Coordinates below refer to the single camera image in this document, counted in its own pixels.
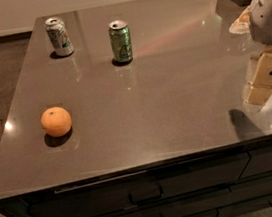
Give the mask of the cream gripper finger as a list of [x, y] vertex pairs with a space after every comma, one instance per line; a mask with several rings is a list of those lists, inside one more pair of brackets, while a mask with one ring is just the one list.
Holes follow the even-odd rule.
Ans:
[[272, 46], [250, 58], [242, 98], [252, 105], [264, 106], [272, 95]]

